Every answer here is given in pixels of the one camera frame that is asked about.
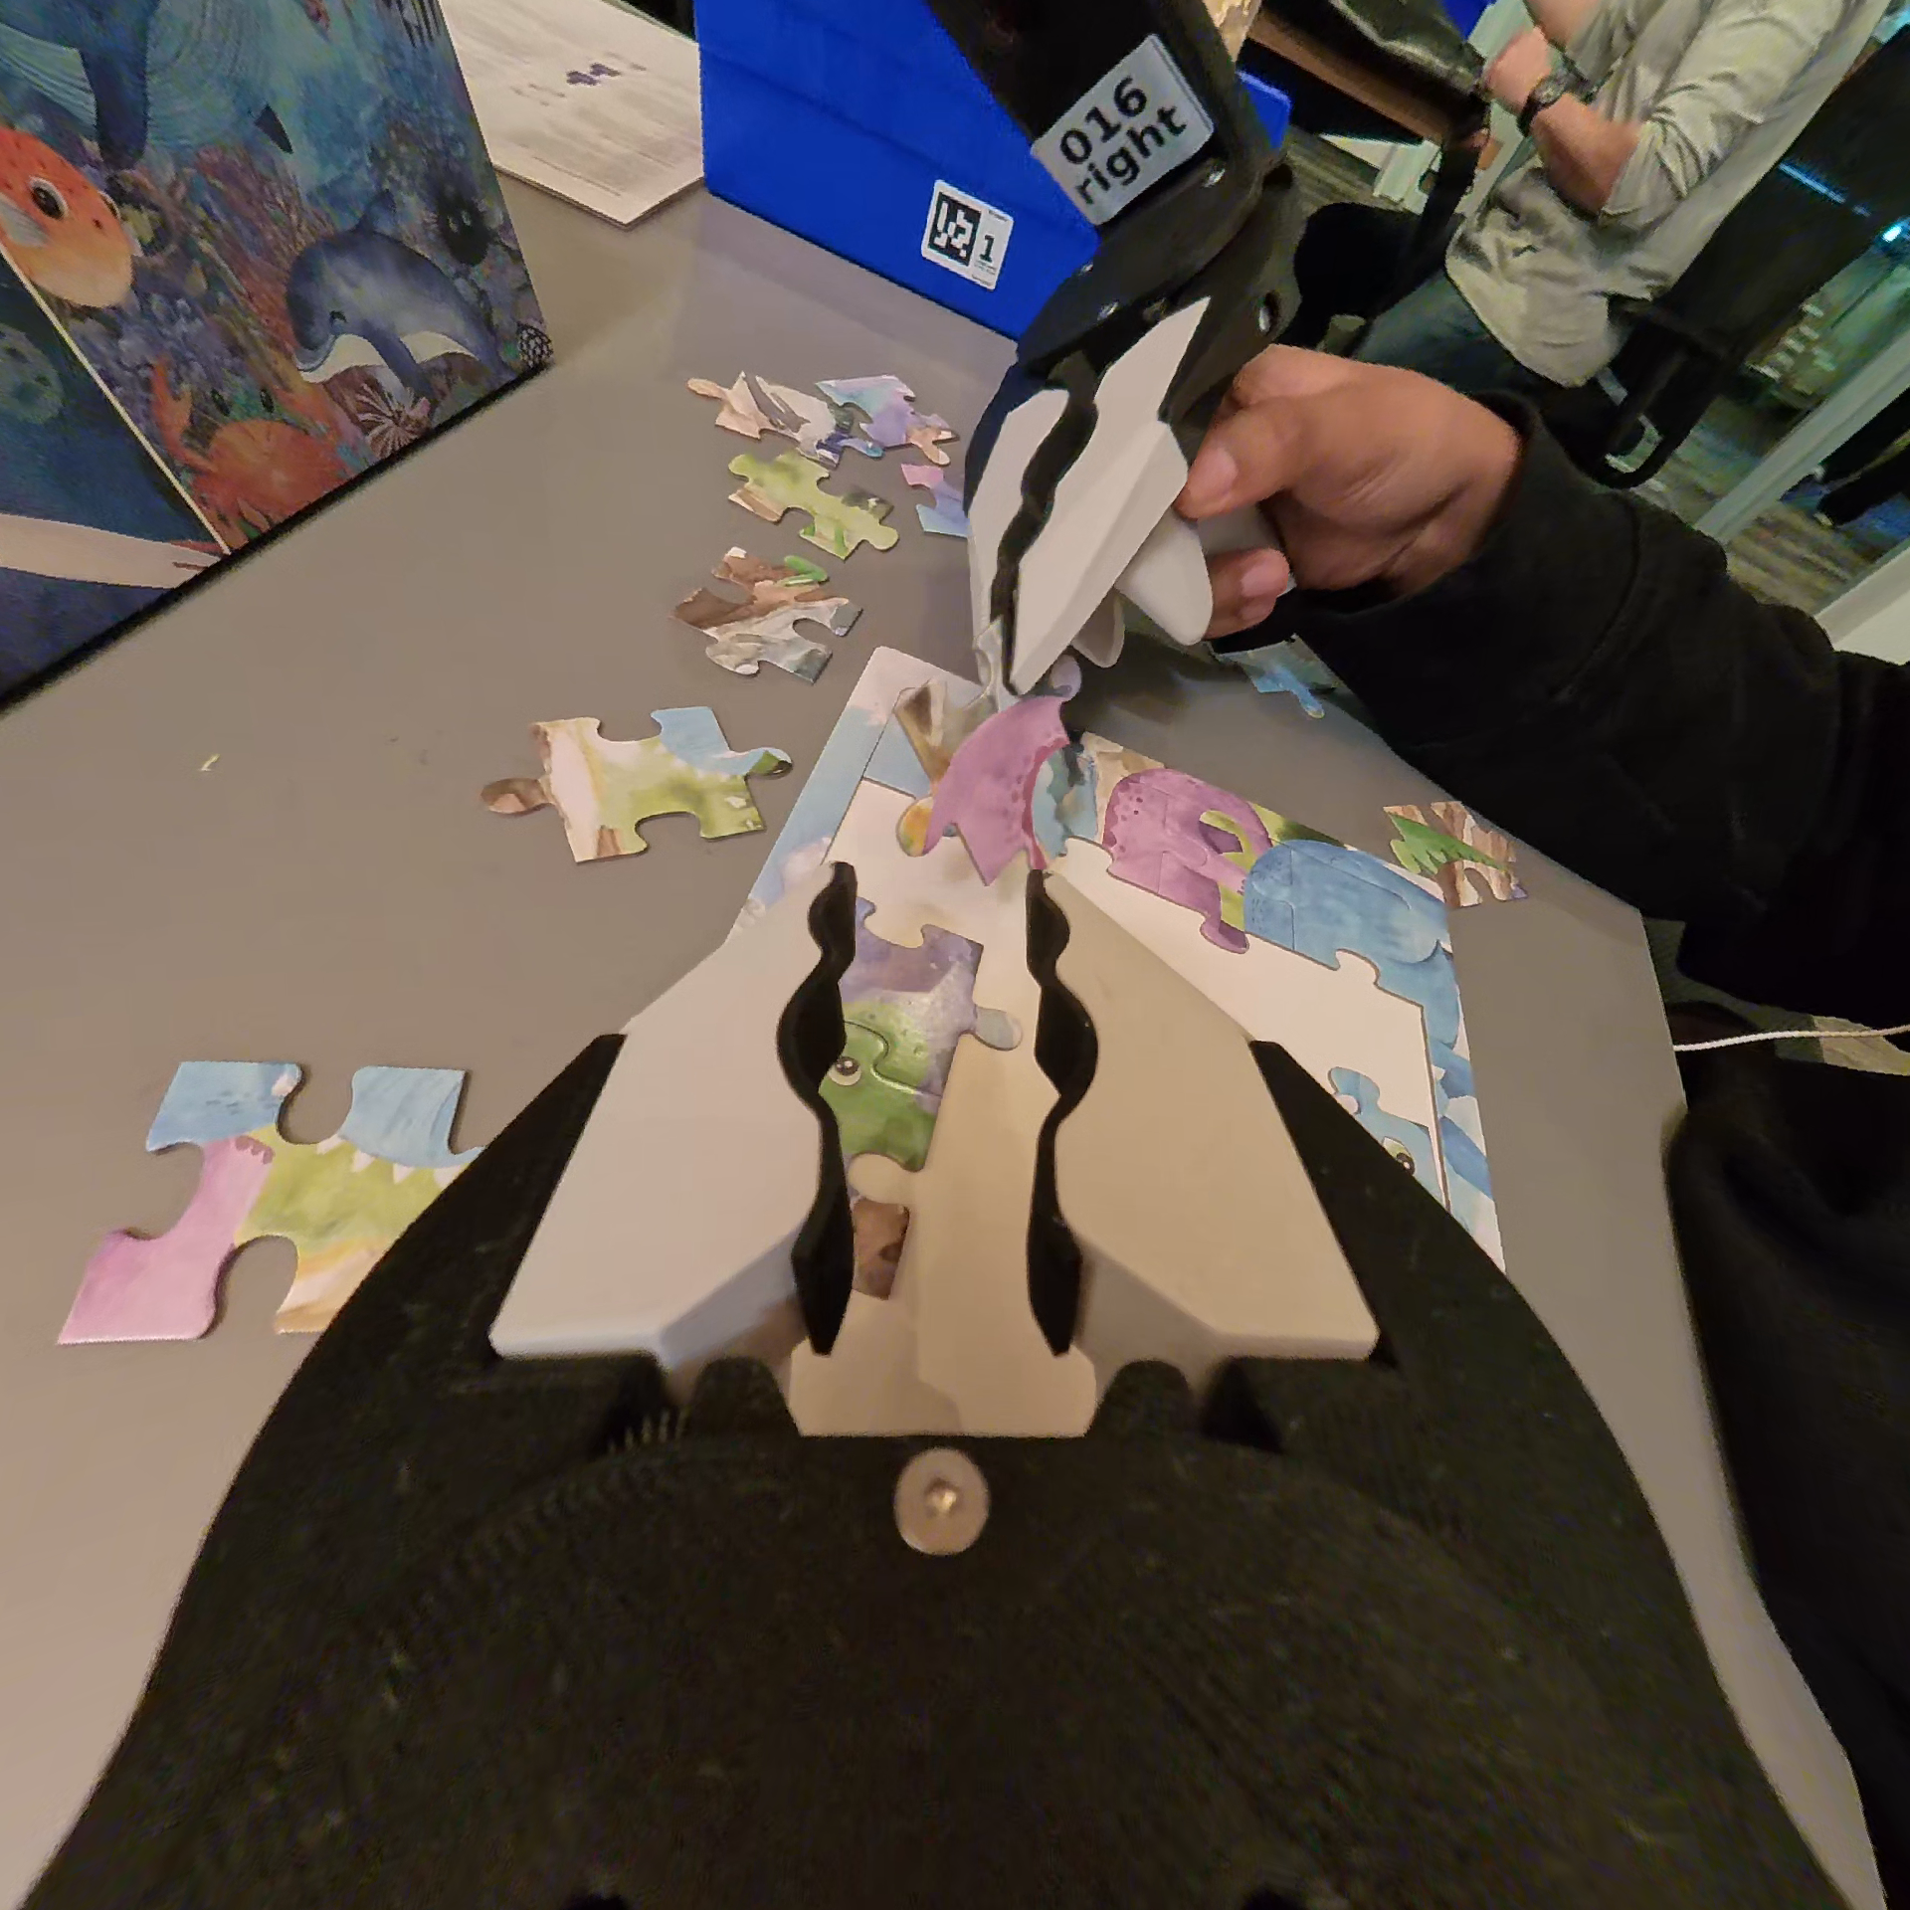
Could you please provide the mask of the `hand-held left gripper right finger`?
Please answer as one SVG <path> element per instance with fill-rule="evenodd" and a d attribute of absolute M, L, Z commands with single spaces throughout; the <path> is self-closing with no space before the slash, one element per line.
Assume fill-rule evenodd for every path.
<path fill-rule="evenodd" d="M 1098 1383 L 1161 1362 L 1365 1359 L 1378 1326 L 1252 1038 L 1061 876 L 1026 887 L 1034 1144 L 1026 1286 Z"/>

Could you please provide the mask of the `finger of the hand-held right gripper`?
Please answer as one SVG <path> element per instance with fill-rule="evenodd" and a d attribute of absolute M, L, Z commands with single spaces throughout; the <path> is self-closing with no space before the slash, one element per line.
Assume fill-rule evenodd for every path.
<path fill-rule="evenodd" d="M 986 688 L 1036 688 L 1076 629 L 1076 538 L 1059 491 L 1076 462 L 1067 391 L 1001 391 L 969 455 L 971 645 Z"/>
<path fill-rule="evenodd" d="M 1210 624 L 1203 541 L 1176 514 L 1190 459 L 1161 404 L 1208 312 L 1208 297 L 1157 321 L 1108 370 L 1086 448 L 1065 470 L 1045 522 L 1019 559 L 1009 690 L 1027 695 L 1061 653 L 1118 654 L 1108 606 L 1133 604 L 1177 645 Z"/>

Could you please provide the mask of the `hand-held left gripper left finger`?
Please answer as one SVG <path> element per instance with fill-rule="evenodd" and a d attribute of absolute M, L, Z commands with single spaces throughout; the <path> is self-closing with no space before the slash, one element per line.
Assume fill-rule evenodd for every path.
<path fill-rule="evenodd" d="M 819 866 L 634 1014 L 492 1322 L 511 1358 L 830 1352 L 853 1293 L 843 1053 L 858 888 Z"/>

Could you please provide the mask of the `dinosaur puzzle tray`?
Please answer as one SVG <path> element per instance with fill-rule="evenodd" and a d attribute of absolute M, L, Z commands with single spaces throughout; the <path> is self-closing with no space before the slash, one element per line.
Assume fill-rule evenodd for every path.
<path fill-rule="evenodd" d="M 799 876 L 846 864 L 858 897 L 876 904 L 881 936 L 915 944 L 934 923 L 983 945 L 976 999 L 1012 1014 L 1021 1044 L 995 1053 L 963 1036 L 953 1061 L 934 1065 L 928 1082 L 938 1088 L 938 1115 L 925 1169 L 906 1172 L 878 1155 L 850 1162 L 850 1186 L 912 1211 L 898 1276 L 886 1301 L 853 1290 L 830 1352 L 796 1348 L 787 1401 L 807 1435 L 1073 1435 L 1112 1380 L 1098 1383 L 1083 1352 L 1048 1348 L 1026 1285 L 1034 1144 L 1056 1101 L 1034 1061 L 1039 993 L 1026 952 L 1026 888 L 1036 871 L 1021 854 L 985 885 L 957 832 L 924 856 L 902 852 L 891 827 L 912 797 L 867 780 L 898 697 L 934 681 L 956 705 L 979 695 L 924 658 L 871 653 L 745 919 L 763 915 Z M 1252 1041 L 1299 1061 L 1340 1110 L 1331 1069 L 1368 1072 L 1386 1110 L 1440 1134 L 1443 1211 L 1493 1262 L 1502 1259 L 1467 1030 L 1458 1053 L 1431 1045 L 1421 1009 L 1381 991 L 1376 970 L 1351 952 L 1324 965 L 1250 933 L 1245 952 L 1208 944 L 1201 913 L 1112 876 L 1098 843 L 1069 838 L 1042 871 L 1051 873 L 1125 926 Z"/>

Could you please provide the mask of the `purple blue green puzzle piece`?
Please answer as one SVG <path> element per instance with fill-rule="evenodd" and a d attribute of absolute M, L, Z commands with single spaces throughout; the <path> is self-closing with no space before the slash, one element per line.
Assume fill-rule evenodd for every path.
<path fill-rule="evenodd" d="M 1245 876 L 1273 847 L 1278 822 L 1275 812 L 1232 795 L 1199 813 L 1201 930 L 1208 944 L 1227 952 L 1248 951 Z"/>

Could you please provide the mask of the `purple dinosaur body puzzle piece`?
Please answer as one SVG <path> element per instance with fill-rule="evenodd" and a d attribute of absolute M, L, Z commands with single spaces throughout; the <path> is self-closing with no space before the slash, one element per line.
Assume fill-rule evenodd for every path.
<path fill-rule="evenodd" d="M 1225 791 L 1123 747 L 1081 742 L 1069 754 L 1070 783 L 1057 797 L 1061 838 L 1103 846 L 1112 876 L 1203 913 L 1195 822 L 1227 800 Z"/>

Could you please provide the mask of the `green yellow puzzle piece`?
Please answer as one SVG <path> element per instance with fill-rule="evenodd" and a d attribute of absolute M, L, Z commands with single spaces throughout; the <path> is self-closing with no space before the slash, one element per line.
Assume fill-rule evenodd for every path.
<path fill-rule="evenodd" d="M 729 499 L 751 514 L 780 522 L 792 509 L 807 514 L 800 537 L 836 559 L 849 559 L 862 545 L 888 551 L 900 534 L 888 524 L 891 503 L 862 491 L 830 491 L 830 470 L 796 450 L 775 457 L 753 451 L 727 464 L 737 476 Z"/>

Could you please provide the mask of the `peach purple puzzle piece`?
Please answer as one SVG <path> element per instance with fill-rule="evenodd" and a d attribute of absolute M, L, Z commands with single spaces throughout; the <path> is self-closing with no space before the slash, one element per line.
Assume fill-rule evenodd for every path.
<path fill-rule="evenodd" d="M 727 387 L 704 376 L 688 376 L 684 387 L 715 399 L 718 428 L 735 437 L 788 439 L 804 457 L 826 466 L 834 466 L 843 455 L 840 418 L 817 391 L 780 387 L 751 373 L 738 373 Z"/>

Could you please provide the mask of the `brown grey puzzle piece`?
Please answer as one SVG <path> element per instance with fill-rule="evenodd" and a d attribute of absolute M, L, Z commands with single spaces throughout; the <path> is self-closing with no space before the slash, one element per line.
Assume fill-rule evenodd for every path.
<path fill-rule="evenodd" d="M 840 638 L 862 619 L 862 606 L 804 557 L 769 562 L 735 545 L 712 575 L 727 589 L 695 589 L 672 606 L 672 619 L 703 632 L 704 656 L 738 677 L 755 677 L 769 663 L 819 681 L 832 647 L 813 629 Z"/>

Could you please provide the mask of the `blue white puzzle piece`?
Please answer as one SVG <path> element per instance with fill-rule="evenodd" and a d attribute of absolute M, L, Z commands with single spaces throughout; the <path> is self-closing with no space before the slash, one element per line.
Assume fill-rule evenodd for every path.
<path fill-rule="evenodd" d="M 1227 654 L 1258 694 L 1292 697 L 1310 721 L 1324 717 L 1347 683 L 1297 638 L 1256 644 Z"/>

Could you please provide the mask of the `pink dinosaur head puzzle piece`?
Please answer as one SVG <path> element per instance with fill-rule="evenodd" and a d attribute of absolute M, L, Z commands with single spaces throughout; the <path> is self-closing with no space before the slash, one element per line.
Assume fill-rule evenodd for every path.
<path fill-rule="evenodd" d="M 900 756 L 915 770 L 902 775 Z M 1017 856 L 1043 871 L 1069 838 L 1100 840 L 1098 769 L 1086 745 L 1067 740 L 1059 706 L 998 712 L 971 724 L 942 770 L 928 770 L 900 717 L 881 733 L 867 780 L 910 795 L 891 827 L 896 846 L 924 856 L 957 832 L 976 876 L 994 885 Z"/>

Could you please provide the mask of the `pink yellow blue puzzle piece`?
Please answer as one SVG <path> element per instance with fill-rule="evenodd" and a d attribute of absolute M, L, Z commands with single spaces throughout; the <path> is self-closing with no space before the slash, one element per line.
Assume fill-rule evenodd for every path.
<path fill-rule="evenodd" d="M 320 1333 L 477 1157 L 450 1146 L 462 1069 L 358 1069 L 345 1118 L 320 1142 L 287 1138 L 279 1128 L 300 1085 L 296 1061 L 188 1059 L 174 1069 L 147 1151 L 199 1151 L 194 1198 L 167 1231 L 112 1231 L 88 1255 L 61 1346 L 206 1335 L 229 1262 L 269 1237 L 296 1253 L 276 1329 Z"/>

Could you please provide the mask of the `blue plastic bin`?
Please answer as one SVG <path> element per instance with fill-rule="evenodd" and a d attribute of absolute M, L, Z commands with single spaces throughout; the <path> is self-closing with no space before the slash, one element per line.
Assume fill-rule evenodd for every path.
<path fill-rule="evenodd" d="M 1019 337 L 1086 268 L 1108 194 L 1219 159 L 1292 101 L 1194 52 L 1206 3 L 703 1 L 712 192 Z"/>

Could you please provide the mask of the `green dinosaur brown puzzle piece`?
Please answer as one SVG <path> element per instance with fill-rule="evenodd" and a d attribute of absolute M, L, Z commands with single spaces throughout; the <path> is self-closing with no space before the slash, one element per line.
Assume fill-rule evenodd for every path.
<path fill-rule="evenodd" d="M 1464 802 L 1390 802 L 1392 858 L 1414 882 L 1459 910 L 1488 901 L 1523 901 L 1516 840 Z"/>

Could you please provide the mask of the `paper instruction sheet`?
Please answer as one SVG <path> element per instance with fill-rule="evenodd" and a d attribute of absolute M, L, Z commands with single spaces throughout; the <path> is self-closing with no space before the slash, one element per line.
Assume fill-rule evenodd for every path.
<path fill-rule="evenodd" d="M 630 226 L 703 181 L 693 38 L 611 1 L 441 1 L 499 172 Z"/>

